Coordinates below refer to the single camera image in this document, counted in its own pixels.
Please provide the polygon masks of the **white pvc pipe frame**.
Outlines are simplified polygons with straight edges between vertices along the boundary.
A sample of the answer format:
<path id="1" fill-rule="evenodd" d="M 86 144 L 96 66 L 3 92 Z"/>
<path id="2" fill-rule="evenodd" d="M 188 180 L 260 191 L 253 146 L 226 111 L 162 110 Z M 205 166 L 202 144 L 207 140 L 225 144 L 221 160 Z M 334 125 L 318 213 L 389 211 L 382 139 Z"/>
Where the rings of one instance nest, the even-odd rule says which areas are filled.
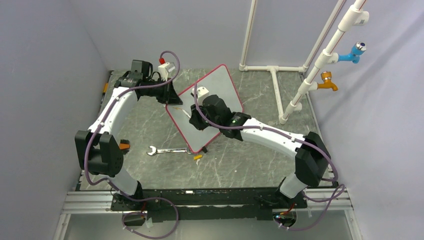
<path id="1" fill-rule="evenodd" d="M 337 29 L 332 35 L 328 44 L 323 50 L 320 50 L 320 46 L 324 42 L 324 39 L 334 24 L 338 14 L 341 12 L 343 6 L 345 5 L 345 1 L 339 0 L 328 17 L 325 26 L 323 27 L 318 39 L 315 41 L 315 44 L 303 65 L 296 67 L 278 65 L 254 66 L 247 65 L 246 63 L 258 5 L 256 0 L 251 1 L 238 69 L 241 72 L 262 71 L 269 72 L 271 74 L 277 104 L 278 122 L 281 125 L 284 125 L 288 121 L 290 115 L 293 112 L 299 112 L 302 110 L 302 104 L 300 102 L 302 97 L 306 96 L 309 91 L 318 90 L 317 86 L 319 83 L 315 82 L 314 79 L 320 73 L 320 70 L 322 70 L 327 65 L 338 63 L 338 57 L 340 54 L 336 53 L 335 49 L 343 36 L 352 27 L 364 26 L 368 23 L 370 14 L 368 11 L 364 10 L 365 4 L 366 1 L 364 0 L 356 0 L 352 5 L 349 6 L 342 19 L 339 21 Z M 298 88 L 293 99 L 288 103 L 287 107 L 283 107 L 277 80 L 277 72 L 298 72 L 301 74 L 307 73 L 306 78 L 300 84 L 300 87 Z"/>

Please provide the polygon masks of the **white marker pen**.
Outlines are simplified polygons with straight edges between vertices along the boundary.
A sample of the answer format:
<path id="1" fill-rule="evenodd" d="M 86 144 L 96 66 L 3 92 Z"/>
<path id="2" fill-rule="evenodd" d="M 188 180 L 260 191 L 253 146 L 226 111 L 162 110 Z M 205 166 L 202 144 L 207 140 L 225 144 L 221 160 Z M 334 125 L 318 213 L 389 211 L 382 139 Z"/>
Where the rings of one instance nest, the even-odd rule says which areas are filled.
<path id="1" fill-rule="evenodd" d="M 187 111 L 185 111 L 184 109 L 181 109 L 181 111 L 186 115 L 187 118 L 191 118 L 191 115 Z"/>

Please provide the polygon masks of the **whiteboard with red rim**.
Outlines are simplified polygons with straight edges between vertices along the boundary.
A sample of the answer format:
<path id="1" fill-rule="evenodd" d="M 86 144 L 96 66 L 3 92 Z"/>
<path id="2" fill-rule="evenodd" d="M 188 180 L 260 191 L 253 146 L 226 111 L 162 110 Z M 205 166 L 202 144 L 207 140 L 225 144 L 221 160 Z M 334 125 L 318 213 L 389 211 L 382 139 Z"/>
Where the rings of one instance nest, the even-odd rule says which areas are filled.
<path id="1" fill-rule="evenodd" d="M 181 109 L 184 109 L 191 115 L 191 105 L 195 105 L 195 98 L 191 96 L 191 89 L 196 86 L 203 86 L 209 90 L 209 96 L 199 106 L 213 107 L 211 121 L 214 123 L 223 126 L 225 125 L 223 120 L 229 120 L 233 112 L 244 111 L 234 81 L 225 64 L 218 65 L 179 93 L 178 95 L 183 104 L 167 104 L 165 110 L 188 145 L 189 150 L 193 153 L 202 151 L 203 146 L 206 147 L 221 134 L 220 130 L 213 126 L 209 126 L 204 130 L 197 130 L 189 123 L 189 118 L 181 111 Z"/>

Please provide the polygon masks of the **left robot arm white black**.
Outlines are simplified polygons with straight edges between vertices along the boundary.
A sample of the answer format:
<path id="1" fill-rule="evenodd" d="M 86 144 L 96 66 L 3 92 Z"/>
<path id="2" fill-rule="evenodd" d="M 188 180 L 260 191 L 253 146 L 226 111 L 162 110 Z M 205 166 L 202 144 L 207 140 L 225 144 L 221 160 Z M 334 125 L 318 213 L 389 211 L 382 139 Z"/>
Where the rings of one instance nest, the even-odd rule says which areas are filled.
<path id="1" fill-rule="evenodd" d="M 112 95 L 97 120 L 87 129 L 79 130 L 75 146 L 81 169 L 90 175 L 100 176 L 124 196 L 124 204 L 131 210 L 144 203 L 143 189 L 123 167 L 126 150 L 124 140 L 117 141 L 122 124 L 141 97 L 154 97 L 165 105 L 182 105 L 169 75 L 177 69 L 173 62 L 159 60 L 157 71 L 150 62 L 133 60 L 131 69 L 114 83 Z"/>

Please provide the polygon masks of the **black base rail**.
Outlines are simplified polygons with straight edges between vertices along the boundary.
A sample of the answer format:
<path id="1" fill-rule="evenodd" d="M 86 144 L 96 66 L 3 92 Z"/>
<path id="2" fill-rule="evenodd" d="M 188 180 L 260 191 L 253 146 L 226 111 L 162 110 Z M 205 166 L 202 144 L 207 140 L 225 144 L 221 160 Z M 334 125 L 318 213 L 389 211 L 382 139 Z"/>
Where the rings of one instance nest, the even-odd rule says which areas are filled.
<path id="1" fill-rule="evenodd" d="M 276 187 L 144 189 L 146 202 L 114 194 L 113 212 L 144 212 L 153 222 L 170 220 L 256 219 L 270 221 L 277 212 L 307 208 L 302 194 L 292 200 Z"/>

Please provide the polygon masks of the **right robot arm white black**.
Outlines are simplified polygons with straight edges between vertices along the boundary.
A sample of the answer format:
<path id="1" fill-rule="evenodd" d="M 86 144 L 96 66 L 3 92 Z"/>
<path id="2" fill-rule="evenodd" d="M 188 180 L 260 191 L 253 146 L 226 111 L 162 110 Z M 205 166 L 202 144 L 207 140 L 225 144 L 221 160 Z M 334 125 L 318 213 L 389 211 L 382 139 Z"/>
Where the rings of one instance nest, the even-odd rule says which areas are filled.
<path id="1" fill-rule="evenodd" d="M 190 111 L 189 123 L 199 131 L 215 127 L 229 139 L 259 144 L 294 160 L 294 172 L 281 181 L 275 194 L 280 207 L 289 207 L 305 188 L 323 181 L 331 156 L 318 133 L 304 135 L 271 127 L 248 114 L 231 111 L 216 94 L 192 104 Z"/>

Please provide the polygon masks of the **orange tap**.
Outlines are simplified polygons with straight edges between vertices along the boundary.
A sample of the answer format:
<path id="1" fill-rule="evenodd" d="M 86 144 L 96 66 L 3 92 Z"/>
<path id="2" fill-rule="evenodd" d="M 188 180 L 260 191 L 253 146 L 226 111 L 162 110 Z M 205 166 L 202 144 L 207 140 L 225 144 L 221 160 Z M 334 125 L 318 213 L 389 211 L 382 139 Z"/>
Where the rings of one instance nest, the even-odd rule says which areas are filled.
<path id="1" fill-rule="evenodd" d="M 332 82 L 332 73 L 330 71 L 323 71 L 320 74 L 321 80 L 323 83 L 317 85 L 317 89 L 331 89 L 332 91 L 337 91 L 338 87 L 335 83 Z"/>

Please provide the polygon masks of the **yellow marker cap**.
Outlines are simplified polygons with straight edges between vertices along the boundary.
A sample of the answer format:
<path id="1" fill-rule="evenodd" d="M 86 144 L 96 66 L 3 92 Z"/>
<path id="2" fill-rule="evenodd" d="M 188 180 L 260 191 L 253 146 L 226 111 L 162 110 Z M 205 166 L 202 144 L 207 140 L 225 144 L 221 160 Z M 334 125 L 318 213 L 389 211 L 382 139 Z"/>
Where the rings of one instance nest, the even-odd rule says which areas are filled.
<path id="1" fill-rule="evenodd" d="M 194 161 L 197 161 L 197 160 L 200 160 L 202 157 L 203 157 L 202 154 L 198 154 L 198 155 L 196 155 L 196 156 L 193 157 L 193 160 Z"/>

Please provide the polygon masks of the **black orange eraser block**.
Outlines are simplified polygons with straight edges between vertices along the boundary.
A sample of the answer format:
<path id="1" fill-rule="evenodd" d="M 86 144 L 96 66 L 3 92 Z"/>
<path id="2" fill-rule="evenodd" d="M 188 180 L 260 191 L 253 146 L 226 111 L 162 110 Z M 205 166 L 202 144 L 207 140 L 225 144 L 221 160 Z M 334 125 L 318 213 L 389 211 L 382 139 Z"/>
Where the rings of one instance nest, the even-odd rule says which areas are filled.
<path id="1" fill-rule="evenodd" d="M 130 141 L 127 139 L 121 139 L 119 143 L 119 149 L 124 153 L 127 153 L 130 150 Z"/>

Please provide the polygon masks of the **silver combination wrench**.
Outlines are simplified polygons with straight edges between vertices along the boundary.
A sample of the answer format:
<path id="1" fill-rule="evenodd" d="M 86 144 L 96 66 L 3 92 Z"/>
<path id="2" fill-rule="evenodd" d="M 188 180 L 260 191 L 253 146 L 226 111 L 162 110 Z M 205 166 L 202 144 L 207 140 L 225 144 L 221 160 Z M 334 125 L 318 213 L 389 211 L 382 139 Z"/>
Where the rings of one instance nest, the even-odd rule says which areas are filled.
<path id="1" fill-rule="evenodd" d="M 192 155 L 188 147 L 179 147 L 179 148 L 157 148 L 155 146 L 150 146 L 150 150 L 146 152 L 149 156 L 154 156 L 157 154 L 167 154 L 167 153 L 186 153 Z"/>

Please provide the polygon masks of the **blue tap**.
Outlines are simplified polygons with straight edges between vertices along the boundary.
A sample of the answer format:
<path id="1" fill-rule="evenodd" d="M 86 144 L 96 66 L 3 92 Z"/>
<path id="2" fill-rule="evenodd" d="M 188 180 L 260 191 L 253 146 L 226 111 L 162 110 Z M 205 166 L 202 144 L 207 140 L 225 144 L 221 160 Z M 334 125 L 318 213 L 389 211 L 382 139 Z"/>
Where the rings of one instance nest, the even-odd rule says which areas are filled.
<path id="1" fill-rule="evenodd" d="M 364 42 L 356 42 L 351 48 L 350 53 L 345 55 L 338 55 L 338 62 L 352 62 L 358 64 L 361 55 L 367 50 L 367 45 Z"/>

